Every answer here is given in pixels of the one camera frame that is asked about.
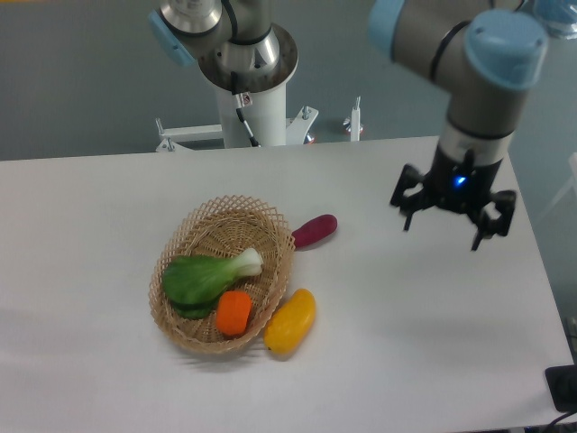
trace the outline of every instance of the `orange carrot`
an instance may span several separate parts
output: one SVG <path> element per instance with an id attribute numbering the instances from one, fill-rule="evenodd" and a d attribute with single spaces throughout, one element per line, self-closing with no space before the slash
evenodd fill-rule
<path id="1" fill-rule="evenodd" d="M 226 336 L 244 332 L 251 314 L 251 297 L 244 291 L 226 291 L 218 301 L 216 329 Z"/>

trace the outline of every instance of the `white table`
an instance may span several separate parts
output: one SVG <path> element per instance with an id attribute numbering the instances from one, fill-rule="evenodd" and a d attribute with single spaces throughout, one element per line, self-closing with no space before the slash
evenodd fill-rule
<path id="1" fill-rule="evenodd" d="M 470 252 L 465 216 L 410 232 L 389 206 L 435 138 L 0 163 L 0 431 L 454 432 L 548 423 L 544 369 L 572 361 L 522 200 Z M 496 188 L 517 188 L 505 161 Z M 244 194 L 297 228 L 315 326 L 286 362 L 261 340 L 188 355 L 152 321 L 152 269 L 181 220 Z"/>

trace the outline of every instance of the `blue led light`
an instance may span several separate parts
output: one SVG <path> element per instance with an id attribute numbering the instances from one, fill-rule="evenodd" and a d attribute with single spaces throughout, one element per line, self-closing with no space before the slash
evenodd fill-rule
<path id="1" fill-rule="evenodd" d="M 454 186 L 455 188 L 460 188 L 460 187 L 462 187 L 466 182 L 467 182 L 467 178 L 465 178 L 464 176 L 455 176 L 455 178 L 453 179 L 453 186 Z"/>

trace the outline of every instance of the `black object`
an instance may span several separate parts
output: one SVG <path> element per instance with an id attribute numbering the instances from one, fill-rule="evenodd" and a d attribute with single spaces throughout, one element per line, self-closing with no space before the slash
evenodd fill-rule
<path id="1" fill-rule="evenodd" d="M 545 378 L 555 408 L 560 412 L 577 411 L 577 365 L 547 368 Z"/>
<path id="2" fill-rule="evenodd" d="M 431 170 L 422 175 L 410 164 L 405 165 L 393 192 L 390 204 L 399 207 L 407 219 L 404 230 L 410 228 L 413 214 L 418 210 L 439 207 L 456 214 L 466 214 L 477 226 L 472 250 L 477 251 L 483 239 L 493 235 L 506 236 L 515 212 L 517 193 L 513 190 L 491 192 L 500 161 L 489 166 L 475 167 L 472 150 L 465 153 L 463 162 L 455 162 L 437 146 Z M 405 191 L 422 185 L 411 196 Z M 485 207 L 493 203 L 499 217 L 491 218 Z"/>
<path id="3" fill-rule="evenodd" d="M 557 424 L 560 421 L 563 421 L 566 418 L 571 417 L 572 415 L 575 415 L 575 413 L 577 413 L 577 411 L 573 411 L 573 412 L 567 412 L 564 413 L 562 416 L 560 416 L 559 418 L 555 418 L 553 421 L 551 421 L 549 423 L 549 425 L 547 427 L 545 427 L 545 430 L 543 430 L 543 433 L 551 433 L 554 431 L 554 427 L 555 424 Z"/>

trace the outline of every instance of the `basket rim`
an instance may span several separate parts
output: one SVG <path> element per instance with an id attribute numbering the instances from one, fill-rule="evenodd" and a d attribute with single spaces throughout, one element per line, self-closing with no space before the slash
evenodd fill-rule
<path id="1" fill-rule="evenodd" d="M 226 205 L 225 208 L 218 207 L 218 205 L 222 203 Z M 191 238 L 194 228 L 198 227 L 198 225 L 201 225 L 202 228 L 202 223 L 205 221 L 207 221 L 207 226 L 211 226 L 214 220 L 218 220 L 219 216 L 225 216 L 229 212 L 256 215 L 260 219 L 267 221 L 270 226 L 274 228 L 273 233 L 277 236 L 274 240 L 274 244 L 278 258 L 274 266 L 273 281 L 266 289 L 264 299 L 260 302 L 260 305 L 264 306 L 264 308 L 260 315 L 252 319 L 252 323 L 249 325 L 250 328 L 247 332 L 238 337 L 226 338 L 223 341 L 206 342 L 193 336 L 187 336 L 186 333 L 177 326 L 167 326 L 168 322 L 166 320 L 164 320 L 164 323 L 159 320 L 158 314 L 156 313 L 157 307 L 162 306 L 165 309 L 170 309 L 170 306 L 167 299 L 164 301 L 159 299 L 157 292 L 160 291 L 160 295 L 165 297 L 163 290 L 161 289 L 161 274 L 175 257 L 182 255 L 175 252 L 183 252 L 194 248 L 194 246 L 191 248 L 191 245 L 195 244 L 193 242 L 194 236 Z M 182 237 L 183 231 L 187 232 L 187 235 L 184 237 Z M 197 237 L 196 245 L 201 243 L 202 239 L 206 237 L 208 233 L 209 231 L 206 234 Z M 183 218 L 179 227 L 173 232 L 171 238 L 165 244 L 160 258 L 155 264 L 151 283 L 149 285 L 149 306 L 151 308 L 151 315 L 164 336 L 166 336 L 172 343 L 185 350 L 204 354 L 223 354 L 232 350 L 240 349 L 260 334 L 284 297 L 291 276 L 294 251 L 294 237 L 292 236 L 289 224 L 284 218 L 284 215 L 282 215 L 275 207 L 260 199 L 252 198 L 250 196 L 222 196 L 220 198 L 213 198 L 203 203 L 192 212 L 189 212 L 187 217 Z M 165 317 L 170 317 L 169 311 L 165 311 L 164 314 Z"/>

